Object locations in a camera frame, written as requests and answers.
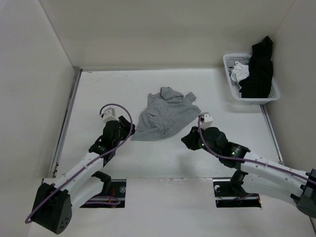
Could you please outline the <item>black tank top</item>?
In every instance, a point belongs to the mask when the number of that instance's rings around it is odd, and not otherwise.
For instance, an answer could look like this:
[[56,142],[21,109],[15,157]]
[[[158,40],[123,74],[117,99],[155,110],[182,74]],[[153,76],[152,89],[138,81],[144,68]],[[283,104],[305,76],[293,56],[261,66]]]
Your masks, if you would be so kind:
[[242,98],[269,96],[274,72],[272,52],[273,41],[269,36],[252,46],[252,56],[248,64],[249,76],[238,83]]

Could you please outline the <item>metal table rail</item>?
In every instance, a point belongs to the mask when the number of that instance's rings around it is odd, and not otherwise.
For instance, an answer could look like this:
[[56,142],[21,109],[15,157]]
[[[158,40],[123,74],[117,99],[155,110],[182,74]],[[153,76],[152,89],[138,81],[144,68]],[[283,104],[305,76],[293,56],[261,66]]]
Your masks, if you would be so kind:
[[272,141],[274,143],[275,150],[276,150],[277,155],[278,155],[278,163],[284,165],[284,160],[283,160],[283,157],[282,157],[282,154],[281,154],[278,142],[277,142],[277,138],[276,138],[276,135],[275,135],[275,132],[274,132],[274,129],[273,129],[273,126],[272,126],[272,122],[271,122],[271,119],[269,117],[267,108],[266,108],[265,105],[260,105],[260,108],[261,108],[261,111],[262,111],[262,114],[263,114],[266,126],[268,128],[270,137],[271,137],[271,139],[272,139]]
[[79,86],[79,80],[82,74],[82,68],[78,66],[74,66],[73,69],[74,69],[75,74],[72,80],[72,86],[71,86],[71,90],[69,94],[69,99],[67,102],[66,111],[64,114],[61,131],[59,134],[56,150],[53,153],[54,156],[52,157],[52,162],[50,164],[50,169],[47,175],[48,178],[55,178],[57,174],[57,170],[60,163],[60,157],[61,157],[62,149],[64,146],[64,142],[65,142],[65,138],[66,138],[69,122],[70,122],[70,117],[71,117],[71,113],[72,113],[74,102],[75,102],[76,93]]

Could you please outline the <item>white plastic laundry basket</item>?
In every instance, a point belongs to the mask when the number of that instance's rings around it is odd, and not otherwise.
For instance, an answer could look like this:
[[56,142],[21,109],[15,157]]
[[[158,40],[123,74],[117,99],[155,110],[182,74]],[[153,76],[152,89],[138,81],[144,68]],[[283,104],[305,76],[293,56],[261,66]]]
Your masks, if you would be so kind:
[[232,94],[232,97],[240,102],[241,104],[249,104],[249,105],[264,105],[266,103],[276,101],[280,98],[280,91],[275,79],[272,79],[272,86],[267,98],[242,98],[241,93],[239,93],[239,86],[236,82],[232,81],[230,76],[229,67],[233,66],[235,61],[248,61],[251,58],[250,53],[233,53],[233,54],[225,54],[223,56],[223,63],[226,78],[228,81],[228,85]]

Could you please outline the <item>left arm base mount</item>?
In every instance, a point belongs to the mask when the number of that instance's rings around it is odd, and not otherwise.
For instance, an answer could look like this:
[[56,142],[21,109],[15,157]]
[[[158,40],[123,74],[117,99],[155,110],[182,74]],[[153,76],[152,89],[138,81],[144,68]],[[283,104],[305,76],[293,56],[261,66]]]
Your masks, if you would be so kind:
[[80,208],[125,208],[126,179],[111,181],[109,188],[92,197]]

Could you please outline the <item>grey tank top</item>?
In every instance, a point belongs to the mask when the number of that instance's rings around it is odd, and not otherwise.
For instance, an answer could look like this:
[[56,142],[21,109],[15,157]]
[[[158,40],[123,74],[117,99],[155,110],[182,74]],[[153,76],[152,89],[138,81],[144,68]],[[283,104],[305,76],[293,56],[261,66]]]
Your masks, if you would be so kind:
[[192,92],[184,95],[170,87],[150,93],[131,140],[160,141],[176,135],[200,115],[201,110],[193,104],[196,99]]

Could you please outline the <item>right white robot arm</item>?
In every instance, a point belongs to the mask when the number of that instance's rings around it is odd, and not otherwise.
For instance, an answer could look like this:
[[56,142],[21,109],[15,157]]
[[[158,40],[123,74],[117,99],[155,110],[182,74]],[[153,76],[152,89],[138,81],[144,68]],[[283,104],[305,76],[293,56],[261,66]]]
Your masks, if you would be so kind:
[[181,141],[188,149],[206,150],[224,166],[235,169],[229,183],[232,194],[263,194],[287,202],[315,218],[315,169],[307,172],[271,162],[245,146],[228,141],[225,133],[216,127],[194,126]]

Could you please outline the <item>white tank top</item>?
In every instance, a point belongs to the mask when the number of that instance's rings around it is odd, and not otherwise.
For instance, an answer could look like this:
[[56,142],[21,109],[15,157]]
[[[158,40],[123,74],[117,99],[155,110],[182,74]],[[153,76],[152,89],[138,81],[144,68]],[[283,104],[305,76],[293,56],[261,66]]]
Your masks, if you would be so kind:
[[233,69],[231,70],[231,79],[234,82],[240,82],[249,77],[249,66],[242,64],[239,61],[234,62]]

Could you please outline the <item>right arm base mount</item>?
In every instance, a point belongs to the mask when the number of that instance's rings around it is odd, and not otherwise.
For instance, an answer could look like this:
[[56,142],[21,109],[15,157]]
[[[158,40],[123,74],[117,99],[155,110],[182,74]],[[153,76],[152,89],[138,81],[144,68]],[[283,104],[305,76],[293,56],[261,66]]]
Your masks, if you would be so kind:
[[258,194],[247,193],[240,187],[234,187],[230,179],[213,179],[215,204],[217,208],[261,208]]

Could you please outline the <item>left metal table rail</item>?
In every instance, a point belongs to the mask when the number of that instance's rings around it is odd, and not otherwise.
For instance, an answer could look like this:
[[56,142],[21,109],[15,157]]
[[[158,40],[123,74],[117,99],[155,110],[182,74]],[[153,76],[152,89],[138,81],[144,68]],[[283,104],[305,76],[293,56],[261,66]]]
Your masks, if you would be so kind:
[[54,156],[52,157],[52,162],[50,164],[50,169],[47,175],[48,178],[55,178],[57,174],[57,170],[60,163],[60,157],[61,157],[62,149],[64,146],[64,142],[65,142],[65,138],[66,138],[69,122],[70,122],[70,117],[71,117],[71,113],[72,113],[74,102],[75,102],[76,93],[79,86],[79,80],[82,74],[82,68],[78,66],[74,66],[73,69],[74,69],[75,74],[72,80],[72,86],[71,86],[71,90],[69,94],[69,99],[67,102],[66,111],[64,114],[61,131],[59,134],[56,150],[53,153]]

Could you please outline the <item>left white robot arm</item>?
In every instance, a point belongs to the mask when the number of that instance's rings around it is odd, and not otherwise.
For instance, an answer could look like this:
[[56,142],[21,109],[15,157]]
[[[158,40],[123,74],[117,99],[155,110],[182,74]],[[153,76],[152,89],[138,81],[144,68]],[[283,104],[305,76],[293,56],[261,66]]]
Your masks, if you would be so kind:
[[124,116],[106,119],[102,135],[81,161],[58,180],[39,186],[25,222],[35,222],[55,234],[62,233],[74,210],[91,203],[96,195],[105,197],[110,193],[111,177],[101,169],[134,133],[135,125]]

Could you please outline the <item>right metal table rail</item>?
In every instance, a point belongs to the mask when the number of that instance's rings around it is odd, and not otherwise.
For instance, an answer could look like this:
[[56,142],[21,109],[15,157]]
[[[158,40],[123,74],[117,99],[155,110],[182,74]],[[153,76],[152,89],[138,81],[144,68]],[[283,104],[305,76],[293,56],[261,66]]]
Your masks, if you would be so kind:
[[275,135],[275,132],[274,132],[274,129],[273,129],[273,126],[272,126],[272,122],[271,122],[271,119],[269,117],[267,108],[266,108],[265,105],[260,105],[260,108],[261,108],[261,111],[262,111],[262,114],[263,114],[266,126],[268,128],[270,137],[271,137],[271,139],[272,139],[272,141],[274,143],[275,150],[276,150],[277,155],[278,155],[278,163],[284,165],[284,160],[283,160],[283,157],[282,157],[282,154],[281,154],[278,142],[277,142],[277,138],[276,138],[276,135]]

